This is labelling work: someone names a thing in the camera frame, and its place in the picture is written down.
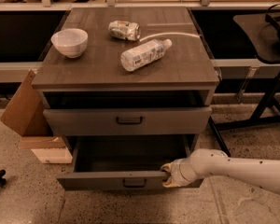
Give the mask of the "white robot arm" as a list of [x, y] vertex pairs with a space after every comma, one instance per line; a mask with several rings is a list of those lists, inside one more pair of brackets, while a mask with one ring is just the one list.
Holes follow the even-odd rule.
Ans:
[[185, 187], [198, 179], [222, 175], [280, 195], [280, 160], [231, 158], [217, 149], [199, 148], [185, 159], [165, 163], [166, 188]]

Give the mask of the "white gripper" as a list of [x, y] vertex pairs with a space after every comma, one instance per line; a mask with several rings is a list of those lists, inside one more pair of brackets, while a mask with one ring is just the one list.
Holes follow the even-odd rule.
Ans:
[[161, 170], [170, 175], [170, 178], [162, 182], [165, 188], [185, 187], [199, 179], [194, 172], [189, 158], [165, 163]]

